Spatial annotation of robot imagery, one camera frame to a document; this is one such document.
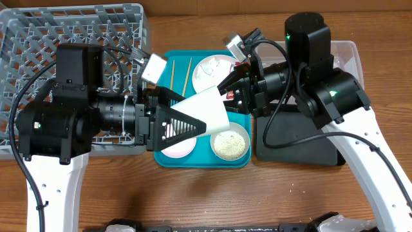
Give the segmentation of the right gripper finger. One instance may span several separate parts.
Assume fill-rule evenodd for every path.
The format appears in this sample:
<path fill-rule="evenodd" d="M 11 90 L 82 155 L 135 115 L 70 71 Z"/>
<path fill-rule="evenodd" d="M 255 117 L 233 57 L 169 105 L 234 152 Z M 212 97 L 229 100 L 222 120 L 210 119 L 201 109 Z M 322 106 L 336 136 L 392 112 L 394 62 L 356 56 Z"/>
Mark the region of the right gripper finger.
<path fill-rule="evenodd" d="M 234 70 L 229 73 L 229 75 L 222 80 L 218 85 L 218 90 L 220 93 L 229 92 L 228 87 L 241 79 L 249 78 L 250 75 L 250 65 L 249 63 L 243 63 L 234 67 Z"/>
<path fill-rule="evenodd" d="M 225 109 L 227 112 L 233 113 L 249 113 L 248 104 L 244 101 L 232 100 L 232 101 L 224 101 Z"/>

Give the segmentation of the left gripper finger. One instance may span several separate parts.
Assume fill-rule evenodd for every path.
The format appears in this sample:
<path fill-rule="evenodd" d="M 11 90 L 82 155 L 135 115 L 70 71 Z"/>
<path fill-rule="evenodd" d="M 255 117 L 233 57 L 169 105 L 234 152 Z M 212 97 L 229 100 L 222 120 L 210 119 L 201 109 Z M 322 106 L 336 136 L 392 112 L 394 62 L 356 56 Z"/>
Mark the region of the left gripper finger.
<path fill-rule="evenodd" d="M 158 102 L 166 106 L 173 106 L 185 100 L 185 97 L 163 86 L 157 86 L 156 91 L 158 91 Z"/>
<path fill-rule="evenodd" d="M 151 122 L 151 149 L 161 151 L 206 132 L 206 123 L 170 107 L 158 105 Z"/>

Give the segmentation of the red snack wrapper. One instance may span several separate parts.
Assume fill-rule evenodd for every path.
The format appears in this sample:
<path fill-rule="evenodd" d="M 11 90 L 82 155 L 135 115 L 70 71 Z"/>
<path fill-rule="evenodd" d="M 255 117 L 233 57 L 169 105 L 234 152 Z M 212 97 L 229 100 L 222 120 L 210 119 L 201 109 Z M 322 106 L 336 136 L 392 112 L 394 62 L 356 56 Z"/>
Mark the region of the red snack wrapper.
<path fill-rule="evenodd" d="M 234 87 L 233 90 L 229 90 L 229 92 L 227 92 L 227 96 L 226 99 L 228 100 L 232 100 L 235 98 L 236 94 L 239 94 L 240 92 L 243 91 L 245 84 L 244 84 L 244 80 L 245 79 L 241 79 L 238 82 L 235 82 L 234 84 L 236 85 L 236 87 Z"/>

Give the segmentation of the pink shallow bowl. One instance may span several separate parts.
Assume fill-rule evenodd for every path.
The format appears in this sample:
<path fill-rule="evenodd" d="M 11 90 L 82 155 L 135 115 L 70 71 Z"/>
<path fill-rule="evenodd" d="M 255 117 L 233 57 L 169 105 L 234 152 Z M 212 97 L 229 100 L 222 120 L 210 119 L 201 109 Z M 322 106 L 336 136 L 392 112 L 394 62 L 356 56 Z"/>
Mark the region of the pink shallow bowl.
<path fill-rule="evenodd" d="M 197 138 L 190 138 L 181 141 L 175 145 L 169 146 L 168 148 L 162 150 L 161 152 L 167 157 L 173 159 L 179 159 L 187 156 L 194 149 L 197 142 Z"/>

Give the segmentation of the white paper cup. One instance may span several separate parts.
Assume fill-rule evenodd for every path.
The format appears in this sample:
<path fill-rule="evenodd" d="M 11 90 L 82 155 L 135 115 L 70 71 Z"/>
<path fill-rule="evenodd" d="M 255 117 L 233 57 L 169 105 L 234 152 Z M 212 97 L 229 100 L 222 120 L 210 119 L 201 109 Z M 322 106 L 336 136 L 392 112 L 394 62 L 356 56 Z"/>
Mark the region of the white paper cup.
<path fill-rule="evenodd" d="M 203 137 L 230 129 L 229 118 L 223 98 L 217 86 L 210 87 L 171 106 L 172 109 L 182 112 L 206 124 L 204 133 L 197 135 Z"/>

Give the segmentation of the grey round bowl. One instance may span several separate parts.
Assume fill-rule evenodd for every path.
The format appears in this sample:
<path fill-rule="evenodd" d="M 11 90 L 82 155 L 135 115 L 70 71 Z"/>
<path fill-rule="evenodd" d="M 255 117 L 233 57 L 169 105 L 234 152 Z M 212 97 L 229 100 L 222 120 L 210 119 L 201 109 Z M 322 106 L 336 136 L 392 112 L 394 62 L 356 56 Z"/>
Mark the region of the grey round bowl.
<path fill-rule="evenodd" d="M 227 131 L 211 135 L 211 148 L 217 157 L 235 161 L 244 157 L 250 147 L 248 132 L 241 125 L 230 122 Z"/>

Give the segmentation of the white rice pile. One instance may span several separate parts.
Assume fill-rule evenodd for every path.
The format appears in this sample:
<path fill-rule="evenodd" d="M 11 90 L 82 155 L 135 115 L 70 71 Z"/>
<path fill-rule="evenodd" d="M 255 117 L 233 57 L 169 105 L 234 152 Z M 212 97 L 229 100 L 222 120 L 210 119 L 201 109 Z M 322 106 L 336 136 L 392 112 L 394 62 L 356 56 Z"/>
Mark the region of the white rice pile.
<path fill-rule="evenodd" d="M 225 160 L 240 158 L 246 148 L 245 140 L 236 131 L 224 131 L 217 134 L 213 145 L 217 156 Z"/>

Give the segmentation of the white tissue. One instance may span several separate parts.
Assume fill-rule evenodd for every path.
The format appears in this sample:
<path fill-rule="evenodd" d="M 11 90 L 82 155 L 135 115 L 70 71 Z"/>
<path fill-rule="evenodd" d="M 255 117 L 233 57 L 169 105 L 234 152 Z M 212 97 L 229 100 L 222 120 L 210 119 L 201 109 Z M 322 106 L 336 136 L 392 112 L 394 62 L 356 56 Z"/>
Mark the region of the white tissue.
<path fill-rule="evenodd" d="M 206 78 L 217 77 L 219 64 L 220 60 L 217 58 L 212 58 L 207 61 L 201 61 L 197 67 L 197 80 L 204 81 Z"/>

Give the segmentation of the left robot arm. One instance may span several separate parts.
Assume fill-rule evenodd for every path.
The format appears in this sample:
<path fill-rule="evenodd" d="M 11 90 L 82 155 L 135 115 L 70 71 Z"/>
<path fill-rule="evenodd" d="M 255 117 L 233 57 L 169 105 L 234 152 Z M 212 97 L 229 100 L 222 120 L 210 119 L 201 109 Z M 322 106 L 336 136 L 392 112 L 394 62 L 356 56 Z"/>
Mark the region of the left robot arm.
<path fill-rule="evenodd" d="M 175 110 L 183 97 L 158 87 L 166 61 L 138 48 L 127 55 L 140 67 L 138 78 L 151 83 L 138 97 L 124 87 L 103 92 L 104 61 L 119 62 L 121 48 L 63 43 L 35 99 L 20 107 L 18 95 L 9 116 L 13 155 L 28 184 L 28 230 L 77 231 L 82 181 L 94 137 L 102 131 L 131 135 L 132 145 L 160 151 L 203 134 L 206 124 Z"/>

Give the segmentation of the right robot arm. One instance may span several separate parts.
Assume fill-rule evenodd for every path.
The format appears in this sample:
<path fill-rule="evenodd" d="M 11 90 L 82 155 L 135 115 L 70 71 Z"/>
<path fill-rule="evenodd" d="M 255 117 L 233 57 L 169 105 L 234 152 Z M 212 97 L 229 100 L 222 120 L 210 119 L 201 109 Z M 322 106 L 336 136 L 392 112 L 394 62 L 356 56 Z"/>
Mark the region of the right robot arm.
<path fill-rule="evenodd" d="M 218 86 L 232 93 L 227 111 L 273 120 L 293 96 L 298 110 L 320 133 L 302 143 L 327 138 L 348 163 L 375 215 L 372 231 L 411 230 L 411 181 L 382 135 L 375 112 L 358 80 L 333 65 L 331 32 L 317 12 L 299 12 L 285 21 L 285 61 L 264 67 L 256 48 L 268 39 L 261 30 L 230 34 L 224 44 L 238 60 Z"/>

